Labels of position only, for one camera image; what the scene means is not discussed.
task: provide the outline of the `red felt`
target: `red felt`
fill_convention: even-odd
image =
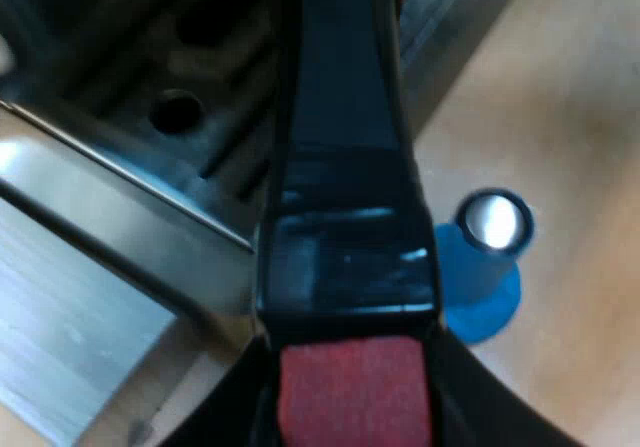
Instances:
[[[287,447],[428,447],[422,345],[409,337],[286,348],[278,423]]]

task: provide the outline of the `wooden floor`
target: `wooden floor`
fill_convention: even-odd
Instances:
[[[538,222],[521,309],[474,352],[588,445],[640,445],[640,0],[514,0],[416,155],[436,220],[506,186]],[[18,425],[0,408],[2,445],[38,443]]]

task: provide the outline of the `blue cylinder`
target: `blue cylinder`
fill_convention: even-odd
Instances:
[[[496,334],[520,302],[516,261],[533,238],[531,210],[512,192],[485,189],[436,228],[445,317],[464,342]]]

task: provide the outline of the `silver cap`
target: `silver cap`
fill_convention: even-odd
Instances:
[[[478,242],[497,250],[517,246],[526,231],[526,221],[518,206],[497,194],[487,194],[471,202],[464,221]]]

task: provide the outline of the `dark hole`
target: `dark hole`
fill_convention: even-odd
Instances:
[[[165,90],[151,108],[149,120],[165,134],[178,134],[193,129],[204,114],[202,104],[184,90]]]

